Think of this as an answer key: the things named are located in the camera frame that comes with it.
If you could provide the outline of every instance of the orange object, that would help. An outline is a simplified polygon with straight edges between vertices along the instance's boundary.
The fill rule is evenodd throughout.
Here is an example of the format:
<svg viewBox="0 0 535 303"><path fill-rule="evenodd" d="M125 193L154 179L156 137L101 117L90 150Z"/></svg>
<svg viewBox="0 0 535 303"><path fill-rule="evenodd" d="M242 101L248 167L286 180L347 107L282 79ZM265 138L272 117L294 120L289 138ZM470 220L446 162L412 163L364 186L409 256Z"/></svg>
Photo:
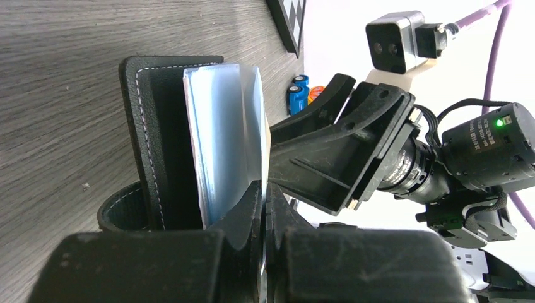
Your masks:
<svg viewBox="0 0 535 303"><path fill-rule="evenodd" d="M319 94L323 92L324 89L325 89L324 86L313 87L309 93L308 104L311 104L317 98L317 96L319 96Z"/></svg>

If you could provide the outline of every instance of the camera lens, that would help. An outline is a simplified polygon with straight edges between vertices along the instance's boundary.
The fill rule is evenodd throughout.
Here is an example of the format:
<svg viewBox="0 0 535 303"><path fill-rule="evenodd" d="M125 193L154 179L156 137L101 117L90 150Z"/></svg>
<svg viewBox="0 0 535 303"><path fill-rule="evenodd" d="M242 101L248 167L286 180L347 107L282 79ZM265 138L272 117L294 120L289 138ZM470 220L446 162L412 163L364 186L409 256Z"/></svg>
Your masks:
<svg viewBox="0 0 535 303"><path fill-rule="evenodd" d="M395 44L393 44L393 43L390 44L390 45L388 45L388 51L389 51L392 55L396 56L396 55L397 55L397 46L396 46Z"/></svg>
<svg viewBox="0 0 535 303"><path fill-rule="evenodd" d="M381 54L383 52L383 47L378 42L373 45L373 49L378 54Z"/></svg>

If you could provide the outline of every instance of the blue toy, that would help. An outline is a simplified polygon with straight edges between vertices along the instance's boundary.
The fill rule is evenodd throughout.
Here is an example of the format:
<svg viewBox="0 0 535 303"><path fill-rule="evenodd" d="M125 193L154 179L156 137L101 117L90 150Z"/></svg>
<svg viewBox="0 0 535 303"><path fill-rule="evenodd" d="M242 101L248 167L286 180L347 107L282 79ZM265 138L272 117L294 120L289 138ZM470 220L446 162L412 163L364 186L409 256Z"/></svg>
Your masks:
<svg viewBox="0 0 535 303"><path fill-rule="evenodd" d="M290 115L293 116L303 110L308 102L308 96L310 88L309 77L304 74L300 74L292 80L292 86L288 87L287 102Z"/></svg>

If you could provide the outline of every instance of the black cylinder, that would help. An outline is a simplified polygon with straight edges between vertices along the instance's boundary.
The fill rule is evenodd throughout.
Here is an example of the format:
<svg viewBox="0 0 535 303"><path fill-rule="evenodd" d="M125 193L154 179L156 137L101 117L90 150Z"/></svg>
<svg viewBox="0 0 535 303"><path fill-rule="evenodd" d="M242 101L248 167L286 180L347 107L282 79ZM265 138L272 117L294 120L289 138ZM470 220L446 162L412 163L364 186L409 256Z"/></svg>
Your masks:
<svg viewBox="0 0 535 303"><path fill-rule="evenodd" d="M512 103L444 132L441 149L446 167L466 188L509 184L519 190L531 186L520 181L535 177L533 144L535 119Z"/></svg>
<svg viewBox="0 0 535 303"><path fill-rule="evenodd" d="M435 162L430 147L409 138L378 190L427 204L448 195L452 186L453 178L441 164Z"/></svg>

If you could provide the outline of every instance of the black connector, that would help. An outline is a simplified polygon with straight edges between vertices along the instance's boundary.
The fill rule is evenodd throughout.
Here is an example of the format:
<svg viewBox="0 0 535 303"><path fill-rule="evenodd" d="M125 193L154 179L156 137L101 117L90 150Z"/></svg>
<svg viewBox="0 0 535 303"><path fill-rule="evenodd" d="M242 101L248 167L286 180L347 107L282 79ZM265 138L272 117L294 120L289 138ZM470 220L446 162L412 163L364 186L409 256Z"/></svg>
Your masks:
<svg viewBox="0 0 535 303"><path fill-rule="evenodd" d="M418 57L436 59L448 45L447 25L443 23L424 24L414 30Z"/></svg>

